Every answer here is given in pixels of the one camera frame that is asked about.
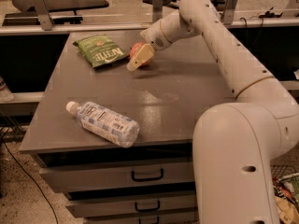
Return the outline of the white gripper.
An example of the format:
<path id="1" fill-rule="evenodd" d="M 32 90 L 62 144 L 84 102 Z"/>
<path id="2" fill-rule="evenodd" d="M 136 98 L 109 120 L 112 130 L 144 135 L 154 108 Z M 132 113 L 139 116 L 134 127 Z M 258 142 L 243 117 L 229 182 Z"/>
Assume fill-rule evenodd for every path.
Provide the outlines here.
<path id="1" fill-rule="evenodd" d="M 154 55 L 154 50 L 160 51 L 171 46 L 171 42 L 164 34 L 164 22 L 165 19 L 160 19 L 140 33 L 148 44 L 138 49 L 133 58 L 130 59 L 127 64 L 129 71 L 135 71 L 142 63 L 150 60 Z"/>

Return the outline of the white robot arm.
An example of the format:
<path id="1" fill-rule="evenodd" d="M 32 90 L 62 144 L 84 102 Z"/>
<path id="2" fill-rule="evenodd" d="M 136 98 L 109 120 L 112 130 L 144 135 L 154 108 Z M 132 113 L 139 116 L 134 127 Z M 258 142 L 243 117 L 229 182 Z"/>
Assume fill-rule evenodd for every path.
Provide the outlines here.
<path id="1" fill-rule="evenodd" d="M 270 161 L 299 142 L 299 105 L 222 24 L 210 0 L 180 0 L 178 10 L 142 32 L 134 71 L 181 38 L 200 35 L 235 101 L 197 121 L 192 161 L 200 224 L 279 224 Z"/>

